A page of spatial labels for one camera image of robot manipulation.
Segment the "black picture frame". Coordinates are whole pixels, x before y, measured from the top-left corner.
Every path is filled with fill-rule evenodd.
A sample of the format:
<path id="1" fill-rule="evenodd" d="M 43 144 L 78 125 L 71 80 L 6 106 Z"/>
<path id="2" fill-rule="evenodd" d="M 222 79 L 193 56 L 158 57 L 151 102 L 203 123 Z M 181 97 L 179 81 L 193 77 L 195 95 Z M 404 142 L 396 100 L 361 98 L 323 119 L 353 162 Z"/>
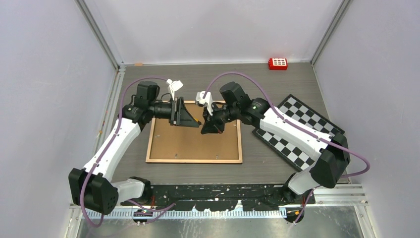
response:
<path id="1" fill-rule="evenodd" d="M 201 134 L 201 128 L 170 125 L 167 119 L 152 119 L 147 163 L 241 164 L 240 121 L 225 125 L 222 134 Z"/>

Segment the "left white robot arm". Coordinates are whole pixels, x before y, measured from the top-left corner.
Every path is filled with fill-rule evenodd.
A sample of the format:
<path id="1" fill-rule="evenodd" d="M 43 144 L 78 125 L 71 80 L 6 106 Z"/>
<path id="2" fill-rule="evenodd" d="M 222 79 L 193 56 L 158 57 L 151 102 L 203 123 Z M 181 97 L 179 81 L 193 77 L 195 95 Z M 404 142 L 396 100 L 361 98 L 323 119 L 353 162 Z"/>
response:
<path id="1" fill-rule="evenodd" d="M 175 97 L 183 83 L 167 79 L 166 84 L 170 95 L 168 101 L 158 99 L 160 87 L 148 77 L 138 83 L 129 104 L 121 103 L 114 128 L 103 145 L 82 169 L 73 168 L 69 174 L 75 204 L 108 215 L 117 205 L 130 199 L 140 205 L 151 201 L 153 190 L 149 180 L 139 177 L 121 182 L 111 180 L 130 144 L 153 118 L 166 119 L 173 126 L 200 126 L 187 110 L 183 97 Z"/>

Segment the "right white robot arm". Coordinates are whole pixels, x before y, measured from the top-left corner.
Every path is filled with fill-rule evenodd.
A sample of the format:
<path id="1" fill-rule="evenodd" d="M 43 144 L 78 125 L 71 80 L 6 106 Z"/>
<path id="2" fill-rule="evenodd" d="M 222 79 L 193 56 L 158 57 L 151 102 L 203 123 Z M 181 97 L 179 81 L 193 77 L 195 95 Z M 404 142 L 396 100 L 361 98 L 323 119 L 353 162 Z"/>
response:
<path id="1" fill-rule="evenodd" d="M 339 132 L 330 135 L 311 129 L 280 109 L 273 109 L 266 99 L 251 99 L 234 81 L 223 85 L 219 92 L 224 99 L 221 107 L 213 101 L 210 92 L 201 91 L 196 94 L 196 104 L 204 109 L 202 134 L 223 133 L 225 124 L 240 120 L 243 124 L 286 140 L 313 161 L 287 180 L 282 191 L 285 201 L 296 203 L 304 192 L 317 186 L 336 186 L 350 163 L 345 135 Z"/>

